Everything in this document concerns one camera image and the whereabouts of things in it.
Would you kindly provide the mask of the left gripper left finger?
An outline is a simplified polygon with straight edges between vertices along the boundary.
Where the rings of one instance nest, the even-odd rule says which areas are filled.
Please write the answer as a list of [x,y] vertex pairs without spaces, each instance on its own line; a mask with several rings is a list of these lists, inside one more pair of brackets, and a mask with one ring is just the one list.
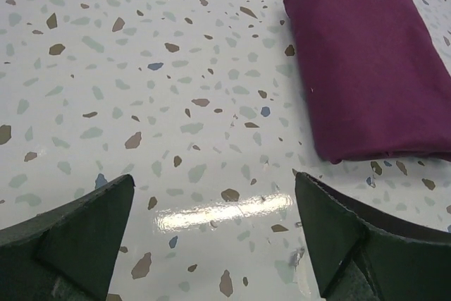
[[106,300],[134,193],[123,175],[1,230],[1,299]]

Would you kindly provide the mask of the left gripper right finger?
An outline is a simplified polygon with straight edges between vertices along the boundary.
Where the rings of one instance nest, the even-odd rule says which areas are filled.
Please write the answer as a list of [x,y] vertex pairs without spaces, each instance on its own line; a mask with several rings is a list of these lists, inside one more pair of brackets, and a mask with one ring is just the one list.
[[450,234],[399,219],[305,172],[295,195],[326,300],[449,300]]

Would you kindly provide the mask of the purple cloth mat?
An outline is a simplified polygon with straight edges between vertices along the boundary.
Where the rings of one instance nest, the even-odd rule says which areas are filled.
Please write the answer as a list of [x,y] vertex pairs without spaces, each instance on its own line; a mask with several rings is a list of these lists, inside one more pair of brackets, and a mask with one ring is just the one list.
[[413,0],[283,0],[331,163],[450,159],[450,75]]

